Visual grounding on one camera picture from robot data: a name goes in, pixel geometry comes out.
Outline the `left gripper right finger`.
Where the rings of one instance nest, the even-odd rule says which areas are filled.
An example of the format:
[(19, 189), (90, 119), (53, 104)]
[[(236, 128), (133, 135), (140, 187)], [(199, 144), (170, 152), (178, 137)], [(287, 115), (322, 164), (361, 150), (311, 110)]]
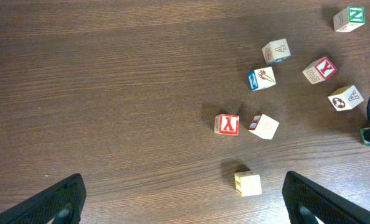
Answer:
[(370, 223), (370, 211), (288, 171), (282, 195), (291, 223)]

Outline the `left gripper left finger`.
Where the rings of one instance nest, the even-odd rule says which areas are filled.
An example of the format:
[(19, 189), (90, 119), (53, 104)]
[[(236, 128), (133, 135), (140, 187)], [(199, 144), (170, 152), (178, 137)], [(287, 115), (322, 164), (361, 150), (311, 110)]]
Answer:
[(87, 192), (80, 174), (73, 174), (0, 213), (0, 223), (78, 224)]

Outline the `wooden block green A side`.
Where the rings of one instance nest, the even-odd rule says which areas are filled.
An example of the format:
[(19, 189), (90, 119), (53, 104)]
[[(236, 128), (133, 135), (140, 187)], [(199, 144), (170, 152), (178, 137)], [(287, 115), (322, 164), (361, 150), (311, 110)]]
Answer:
[(336, 111), (346, 111), (355, 108), (364, 101), (362, 94), (354, 85), (344, 86), (328, 96)]

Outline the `wooden block yellow side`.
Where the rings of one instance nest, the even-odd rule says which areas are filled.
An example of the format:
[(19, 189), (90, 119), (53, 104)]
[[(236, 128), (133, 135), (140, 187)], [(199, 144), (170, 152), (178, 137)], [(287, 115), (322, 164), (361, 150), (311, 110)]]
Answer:
[(235, 188), (241, 197), (262, 194), (260, 175), (251, 171), (236, 172), (234, 174)]

